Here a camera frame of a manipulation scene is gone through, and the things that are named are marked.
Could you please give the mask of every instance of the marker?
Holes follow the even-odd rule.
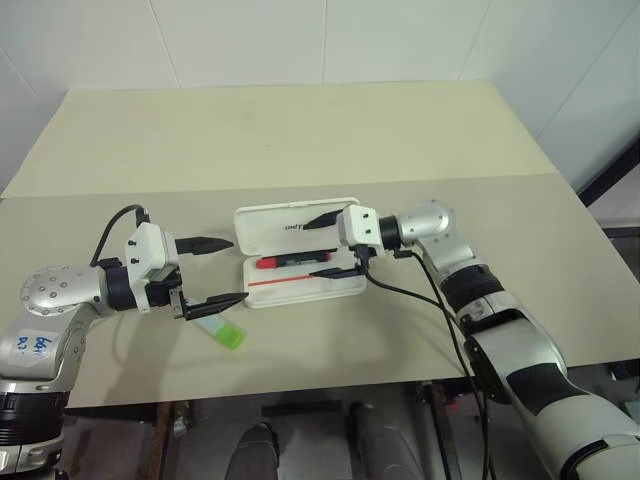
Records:
[[[266,270],[269,268],[292,267],[294,265],[304,265],[305,263],[320,263],[331,260],[333,250],[316,250],[313,252],[287,253],[285,255],[275,255],[273,257],[262,257],[256,260],[256,268]]]

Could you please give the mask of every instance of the wall tile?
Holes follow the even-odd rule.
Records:
[[[462,78],[491,78],[538,135],[638,0],[493,0]]]
[[[153,0],[183,87],[322,81],[323,0]]]
[[[145,0],[2,0],[0,47],[54,111],[68,89],[176,86]]]
[[[328,0],[325,81],[456,79],[488,0]]]
[[[639,16],[636,7],[538,138],[575,189],[640,133]]]
[[[0,194],[48,121],[49,114],[0,52]]]

